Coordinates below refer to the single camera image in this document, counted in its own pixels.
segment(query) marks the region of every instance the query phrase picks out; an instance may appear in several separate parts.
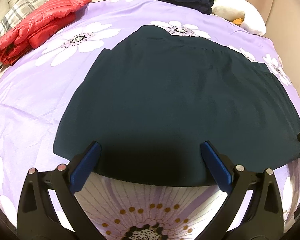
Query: plaid pillow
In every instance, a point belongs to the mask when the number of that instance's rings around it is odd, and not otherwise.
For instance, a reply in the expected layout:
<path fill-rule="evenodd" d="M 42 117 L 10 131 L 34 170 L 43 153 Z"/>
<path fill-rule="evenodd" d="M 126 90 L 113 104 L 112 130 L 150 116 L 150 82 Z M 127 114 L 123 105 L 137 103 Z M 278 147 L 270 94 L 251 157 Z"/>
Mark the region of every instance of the plaid pillow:
<path fill-rule="evenodd" d="M 49 0 L 17 0 L 15 5 L 0 22 L 0 37 L 18 25 L 22 19 L 26 18 L 27 15 L 47 1 Z"/>

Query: metal screw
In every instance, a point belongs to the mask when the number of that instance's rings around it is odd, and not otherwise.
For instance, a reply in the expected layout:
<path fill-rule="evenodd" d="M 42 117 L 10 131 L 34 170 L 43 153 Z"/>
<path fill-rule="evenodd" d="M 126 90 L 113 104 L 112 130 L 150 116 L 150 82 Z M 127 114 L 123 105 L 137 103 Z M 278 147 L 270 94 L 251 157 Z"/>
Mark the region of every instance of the metal screw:
<path fill-rule="evenodd" d="M 57 169 L 58 169 L 58 171 L 64 171 L 66 168 L 67 168 L 67 165 L 60 164 Z"/>
<path fill-rule="evenodd" d="M 266 169 L 266 173 L 268 173 L 269 175 L 273 174 L 273 170 L 271 170 L 270 168 Z"/>
<path fill-rule="evenodd" d="M 237 171 L 240 171 L 240 172 L 244 171 L 244 167 L 240 164 L 237 165 L 235 168 L 237 169 Z"/>
<path fill-rule="evenodd" d="M 29 169 L 28 173 L 29 173 L 29 174 L 34 174 L 34 173 L 35 173 L 35 168 Z"/>

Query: yellow dots pattern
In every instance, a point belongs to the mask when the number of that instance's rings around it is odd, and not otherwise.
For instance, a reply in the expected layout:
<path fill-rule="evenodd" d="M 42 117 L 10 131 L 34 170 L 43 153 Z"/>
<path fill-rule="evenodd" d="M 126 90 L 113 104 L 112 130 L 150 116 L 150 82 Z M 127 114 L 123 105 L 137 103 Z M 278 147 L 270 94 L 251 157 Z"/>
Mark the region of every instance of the yellow dots pattern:
<path fill-rule="evenodd" d="M 161 204 L 161 203 L 159 203 L 159 204 L 155 204 L 155 203 L 151 203 L 150 205 L 149 205 L 149 208 L 150 209 L 153 209 L 153 208 L 157 208 L 157 209 L 161 209 L 162 207 L 163 207 L 163 205 Z M 174 210 L 177 210 L 177 209 L 179 209 L 180 208 L 180 205 L 179 204 L 175 204 L 174 206 L 173 206 L 173 209 Z M 135 207 L 129 207 L 129 209 L 128 209 L 128 211 L 129 212 L 135 212 L 136 211 L 136 208 Z M 164 212 L 165 213 L 168 213 L 168 212 L 170 212 L 171 211 L 171 208 L 170 207 L 166 207 L 166 208 L 164 208 Z M 125 215 L 126 213 L 127 213 L 127 211 L 125 210 L 125 209 L 121 209 L 120 211 L 120 214 L 121 215 Z M 143 214 L 144 213 L 144 210 L 142 209 L 142 208 L 139 208 L 138 210 L 137 210 L 137 213 L 138 214 Z M 176 218 L 175 219 L 175 222 L 176 223 L 180 223 L 181 222 L 181 219 L 180 218 Z M 188 223 L 189 222 L 189 219 L 188 218 L 186 218 L 186 219 L 184 219 L 183 220 L 183 223 L 184 224 L 186 224 L 186 223 Z M 116 223 L 116 224 L 120 224 L 120 219 L 115 219 L 114 220 L 114 223 Z M 104 227 L 104 228 L 106 228 L 106 227 L 108 227 L 109 225 L 107 224 L 107 223 L 103 223 L 102 224 L 102 226 Z M 183 230 L 187 230 L 187 233 L 192 233 L 192 231 L 193 231 L 193 229 L 192 228 L 189 228 L 189 226 L 188 225 L 185 225 L 185 226 L 183 226 Z M 106 234 L 107 235 L 110 235 L 111 234 L 111 231 L 109 231 L 109 230 L 107 230 L 106 231 Z"/>

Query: floral bed cover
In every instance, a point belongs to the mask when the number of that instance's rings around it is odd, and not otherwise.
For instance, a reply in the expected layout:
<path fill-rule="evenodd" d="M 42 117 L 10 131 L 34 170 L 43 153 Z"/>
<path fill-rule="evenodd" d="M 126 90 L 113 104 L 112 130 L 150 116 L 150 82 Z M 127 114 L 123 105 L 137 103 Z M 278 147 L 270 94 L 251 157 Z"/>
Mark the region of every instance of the floral bed cover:
<path fill-rule="evenodd" d="M 221 17 L 156 0 L 90 3 L 77 12 L 74 23 L 23 56 L 0 80 L 0 205 L 15 226 L 27 171 L 31 167 L 39 171 L 53 170 L 58 164 L 69 162 L 55 155 L 52 146 L 73 93 L 103 48 L 112 49 L 142 25 L 159 26 L 171 35 L 210 39 L 251 61 L 265 63 L 286 89 L 300 116 L 300 98 L 269 39 L 251 35 Z M 300 199 L 300 159 L 274 173 L 286 224 Z M 95 198 L 90 200 L 93 191 Z M 51 197 L 62 224 L 71 229 L 53 192 Z M 195 239 L 226 196 L 216 186 L 180 190 L 118 182 L 92 174 L 76 197 L 107 239 L 121 239 L 126 234 L 132 237 L 144 230 L 153 232 L 153 239 L 158 239 L 156 234 L 161 234 L 162 239 Z M 240 223 L 250 197 L 248 192 L 230 228 Z M 121 203 L 123 198 L 129 204 Z M 179 200 L 169 203 L 171 198 Z M 151 223 L 152 227 L 143 228 Z M 131 226 L 143 229 L 131 231 Z"/>

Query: red puffer jacket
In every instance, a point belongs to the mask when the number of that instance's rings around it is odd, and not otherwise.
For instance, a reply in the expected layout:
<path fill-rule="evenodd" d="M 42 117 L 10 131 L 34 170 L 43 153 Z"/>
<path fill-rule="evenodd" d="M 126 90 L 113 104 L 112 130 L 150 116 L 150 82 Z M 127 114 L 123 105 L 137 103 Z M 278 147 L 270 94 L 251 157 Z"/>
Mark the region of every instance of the red puffer jacket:
<path fill-rule="evenodd" d="M 14 63 L 75 20 L 75 11 L 91 0 L 49 0 L 0 38 L 0 62 Z"/>

